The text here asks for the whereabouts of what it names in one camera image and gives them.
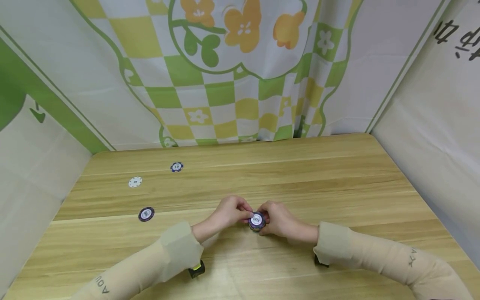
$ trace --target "orange flower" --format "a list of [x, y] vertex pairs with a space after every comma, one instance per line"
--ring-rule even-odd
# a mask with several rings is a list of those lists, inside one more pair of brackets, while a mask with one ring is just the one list
[[279, 47], [293, 49], [299, 41], [299, 26], [305, 14], [298, 12], [294, 15], [284, 13], [279, 16], [273, 27], [273, 39]]
[[201, 23], [206, 27], [213, 27], [215, 21], [212, 11], [215, 7], [213, 0], [181, 0], [181, 7], [185, 11], [185, 18], [192, 23]]
[[225, 44], [228, 46], [240, 45], [243, 53], [252, 52], [260, 40], [260, 13], [259, 0], [246, 0], [243, 12], [231, 9], [225, 14]]

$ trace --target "wooden tabletop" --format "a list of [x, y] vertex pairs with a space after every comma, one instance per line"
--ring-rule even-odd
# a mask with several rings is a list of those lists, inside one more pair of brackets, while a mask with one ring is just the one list
[[[181, 162], [183, 169], [170, 166]], [[143, 182], [130, 188], [131, 178]], [[351, 227], [436, 254], [480, 299], [480, 273], [370, 135], [108, 152], [95, 155], [5, 300], [63, 300], [181, 220], [207, 217], [221, 198], [257, 208], [277, 200], [300, 219]], [[140, 222], [144, 207], [154, 217]], [[247, 226], [205, 250], [206, 273], [183, 272], [134, 299], [413, 299], [376, 273], [313, 264], [311, 248]]]

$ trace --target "checkered pattern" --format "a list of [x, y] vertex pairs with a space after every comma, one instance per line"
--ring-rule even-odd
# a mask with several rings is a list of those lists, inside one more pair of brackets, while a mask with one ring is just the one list
[[360, 0], [309, 7], [317, 10], [303, 56], [275, 79], [242, 67], [220, 75], [194, 67], [170, 36], [168, 0], [74, 2], [119, 49], [127, 84], [157, 117], [160, 141], [169, 147], [319, 135], [322, 103], [347, 66], [348, 27]]

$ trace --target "purple poker chip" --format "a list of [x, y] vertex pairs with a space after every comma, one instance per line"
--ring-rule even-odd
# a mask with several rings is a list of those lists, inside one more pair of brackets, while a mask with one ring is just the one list
[[265, 216], [260, 212], [254, 212], [253, 217], [248, 220], [250, 229], [258, 232], [265, 226]]
[[180, 172], [180, 171], [182, 171], [182, 169], [183, 169], [183, 163], [181, 163], [181, 162], [173, 163], [170, 166], [170, 170], [172, 170], [172, 172], [174, 172], [174, 173]]
[[150, 221], [155, 214], [155, 210], [152, 207], [146, 207], [138, 214], [138, 219], [142, 222]]

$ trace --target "arm sleeve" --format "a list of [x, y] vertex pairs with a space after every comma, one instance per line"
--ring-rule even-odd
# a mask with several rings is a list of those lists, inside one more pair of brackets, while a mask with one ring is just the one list
[[401, 243], [321, 222], [313, 251], [322, 264], [362, 268], [407, 285], [418, 300], [473, 300], [447, 262]]
[[103, 272], [72, 300], [129, 300], [200, 262], [203, 247], [187, 222], [165, 231], [159, 240]]

